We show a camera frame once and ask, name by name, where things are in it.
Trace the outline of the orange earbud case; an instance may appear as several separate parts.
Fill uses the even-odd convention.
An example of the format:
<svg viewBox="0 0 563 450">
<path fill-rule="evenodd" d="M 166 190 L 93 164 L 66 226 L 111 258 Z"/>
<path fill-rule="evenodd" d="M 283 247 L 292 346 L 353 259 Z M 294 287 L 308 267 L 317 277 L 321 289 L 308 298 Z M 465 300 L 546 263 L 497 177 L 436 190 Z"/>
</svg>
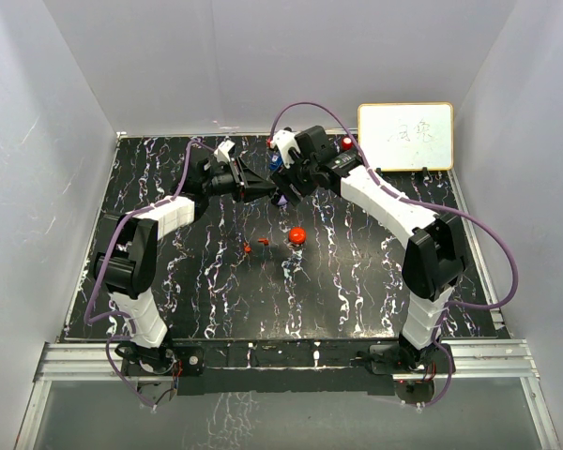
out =
<svg viewBox="0 0 563 450">
<path fill-rule="evenodd" d="M 306 242 L 306 231 L 301 227 L 294 227 L 288 233 L 288 240 L 291 244 L 300 246 Z"/>
</svg>

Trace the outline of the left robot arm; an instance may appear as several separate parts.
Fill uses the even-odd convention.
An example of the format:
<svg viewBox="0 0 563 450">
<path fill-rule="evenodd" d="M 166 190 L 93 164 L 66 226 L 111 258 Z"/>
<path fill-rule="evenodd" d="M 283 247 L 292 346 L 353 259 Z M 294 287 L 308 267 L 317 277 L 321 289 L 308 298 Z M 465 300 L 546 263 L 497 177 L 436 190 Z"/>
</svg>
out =
<svg viewBox="0 0 563 450">
<path fill-rule="evenodd" d="M 95 282 L 84 322 L 123 318 L 129 337 L 118 347 L 122 356 L 156 374 L 169 371 L 175 351 L 152 293 L 159 240 L 197 221 L 212 197 L 250 203 L 275 191 L 240 157 L 186 155 L 169 195 L 125 215 L 106 214 L 99 222 L 91 265 Z"/>
</svg>

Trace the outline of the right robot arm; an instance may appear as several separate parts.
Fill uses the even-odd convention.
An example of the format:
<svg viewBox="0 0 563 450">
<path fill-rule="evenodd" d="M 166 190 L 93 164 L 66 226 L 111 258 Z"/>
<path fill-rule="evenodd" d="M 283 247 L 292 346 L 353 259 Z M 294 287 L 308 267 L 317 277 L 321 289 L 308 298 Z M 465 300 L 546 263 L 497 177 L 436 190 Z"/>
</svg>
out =
<svg viewBox="0 0 563 450">
<path fill-rule="evenodd" d="M 288 202 L 297 205 L 317 188 L 325 188 L 360 207 L 403 246 L 402 278 L 409 305 L 395 364 L 413 372 L 425 369 L 433 361 L 448 301 L 468 266 L 462 222 L 410 203 L 367 167 L 360 150 L 338 150 L 320 126 L 301 132 L 279 130 L 267 146 L 281 158 L 271 179 Z"/>
</svg>

